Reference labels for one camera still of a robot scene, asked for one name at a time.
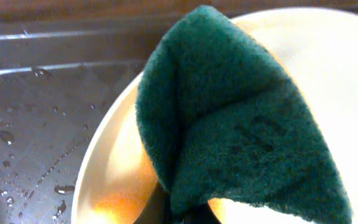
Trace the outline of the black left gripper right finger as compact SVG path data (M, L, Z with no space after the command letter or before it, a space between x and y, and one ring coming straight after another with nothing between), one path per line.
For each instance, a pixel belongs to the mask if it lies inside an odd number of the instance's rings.
M201 204L189 209L183 219L184 224L221 224L207 204Z

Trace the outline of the cream plate top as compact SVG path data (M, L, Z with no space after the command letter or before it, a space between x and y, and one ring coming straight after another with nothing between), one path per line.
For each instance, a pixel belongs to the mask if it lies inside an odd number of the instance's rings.
M296 7L233 20L286 68L307 101L340 171L358 224L358 15ZM134 102L139 79L98 126L76 182L73 223L134 223L157 183L140 143Z

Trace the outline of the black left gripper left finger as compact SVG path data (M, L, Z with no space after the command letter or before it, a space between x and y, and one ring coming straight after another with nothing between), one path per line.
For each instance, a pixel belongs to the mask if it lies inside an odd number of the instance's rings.
M159 182L134 224L172 224L170 194Z

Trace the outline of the green yellow sponge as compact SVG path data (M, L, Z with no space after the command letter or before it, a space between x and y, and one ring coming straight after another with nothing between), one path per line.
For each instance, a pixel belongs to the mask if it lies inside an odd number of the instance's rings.
M298 87L211 6L178 21L149 58L136 120L173 223L213 198L347 224L350 202Z

